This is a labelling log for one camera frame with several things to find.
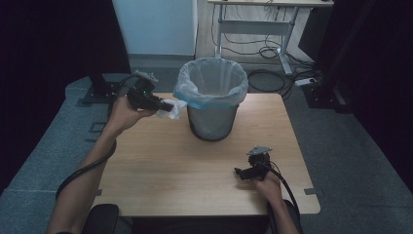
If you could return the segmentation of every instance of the person's left hand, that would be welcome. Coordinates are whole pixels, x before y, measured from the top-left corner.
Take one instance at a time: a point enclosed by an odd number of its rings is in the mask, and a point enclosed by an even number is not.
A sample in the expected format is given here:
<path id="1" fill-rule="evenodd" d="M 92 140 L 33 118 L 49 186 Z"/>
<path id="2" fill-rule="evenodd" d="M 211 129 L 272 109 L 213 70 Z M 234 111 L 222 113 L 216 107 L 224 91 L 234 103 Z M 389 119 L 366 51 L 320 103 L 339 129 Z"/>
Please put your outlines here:
<path id="1" fill-rule="evenodd" d="M 116 136 L 132 127 L 138 120 L 155 114 L 154 110 L 133 110 L 127 97 L 118 97 L 113 103 L 112 113 L 106 124 L 105 130 L 111 131 Z"/>

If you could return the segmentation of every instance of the wall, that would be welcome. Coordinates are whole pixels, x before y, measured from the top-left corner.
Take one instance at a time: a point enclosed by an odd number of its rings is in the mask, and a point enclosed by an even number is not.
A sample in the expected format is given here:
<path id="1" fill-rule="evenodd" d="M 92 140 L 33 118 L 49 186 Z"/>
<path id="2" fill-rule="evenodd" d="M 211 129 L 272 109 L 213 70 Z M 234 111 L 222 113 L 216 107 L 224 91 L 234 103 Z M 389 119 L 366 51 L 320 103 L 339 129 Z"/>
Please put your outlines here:
<path id="1" fill-rule="evenodd" d="M 113 0 L 128 54 L 195 54 L 196 0 Z"/>

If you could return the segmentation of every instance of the hand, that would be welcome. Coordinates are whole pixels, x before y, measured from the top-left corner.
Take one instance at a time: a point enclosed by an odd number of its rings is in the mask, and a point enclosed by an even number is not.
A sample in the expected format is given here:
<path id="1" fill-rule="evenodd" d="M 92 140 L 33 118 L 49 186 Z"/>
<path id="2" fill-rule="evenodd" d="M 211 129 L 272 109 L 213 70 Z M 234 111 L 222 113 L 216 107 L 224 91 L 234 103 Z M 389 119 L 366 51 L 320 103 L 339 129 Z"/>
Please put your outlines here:
<path id="1" fill-rule="evenodd" d="M 279 178 L 272 172 L 267 172 L 264 179 L 252 180 L 258 192 L 270 203 L 277 205 L 282 200 L 282 186 Z"/>
<path id="2" fill-rule="evenodd" d="M 105 130 L 118 136 L 124 130 L 136 124 L 141 118 L 149 117 L 155 113 L 156 111 L 153 110 L 133 110 L 126 97 L 119 97 L 113 103 L 112 113 Z"/>

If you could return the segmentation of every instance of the wooden table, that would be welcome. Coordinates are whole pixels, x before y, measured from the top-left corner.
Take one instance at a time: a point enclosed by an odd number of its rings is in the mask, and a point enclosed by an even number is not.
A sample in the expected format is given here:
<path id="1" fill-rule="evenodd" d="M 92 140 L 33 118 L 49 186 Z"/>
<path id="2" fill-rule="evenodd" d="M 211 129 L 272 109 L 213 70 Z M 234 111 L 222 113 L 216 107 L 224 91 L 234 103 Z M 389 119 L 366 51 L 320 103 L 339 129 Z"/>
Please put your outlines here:
<path id="1" fill-rule="evenodd" d="M 94 204 L 116 204 L 121 215 L 266 214 L 266 203 L 252 183 L 234 173 L 234 168 L 249 168 L 246 152 L 254 145 L 273 148 L 271 159 L 291 187 L 300 212 L 319 212 L 317 195 L 304 192 L 313 185 L 279 95 L 248 94 L 232 132 L 220 141 L 196 138 L 184 108 L 179 120 L 140 120 L 117 142 Z"/>
<path id="2" fill-rule="evenodd" d="M 292 75 L 288 59 L 285 56 L 286 47 L 291 38 L 292 29 L 297 19 L 299 8 L 319 8 L 332 7 L 332 0 L 208 0 L 208 3 L 219 5 L 219 17 L 217 26 L 217 42 L 215 57 L 221 58 L 221 34 L 257 34 L 257 35 L 279 35 L 284 36 L 282 45 L 277 49 L 278 57 L 282 63 L 282 68 L 286 75 Z M 294 8 L 294 12 L 289 21 L 250 21 L 250 20 L 227 20 L 222 18 L 224 5 L 245 5 L 245 6 L 280 6 Z"/>

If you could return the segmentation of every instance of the trash bin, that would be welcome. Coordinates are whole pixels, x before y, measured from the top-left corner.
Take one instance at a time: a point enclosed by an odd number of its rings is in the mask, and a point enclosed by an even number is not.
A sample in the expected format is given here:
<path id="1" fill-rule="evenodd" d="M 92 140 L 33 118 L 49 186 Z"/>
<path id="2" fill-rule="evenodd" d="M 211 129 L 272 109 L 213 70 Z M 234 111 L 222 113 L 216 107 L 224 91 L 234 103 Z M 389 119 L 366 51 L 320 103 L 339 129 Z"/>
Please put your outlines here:
<path id="1" fill-rule="evenodd" d="M 188 102 L 192 133 L 200 139 L 215 141 L 231 133 L 247 88 L 246 73 L 238 63 L 200 58 L 182 66 L 173 96 Z"/>

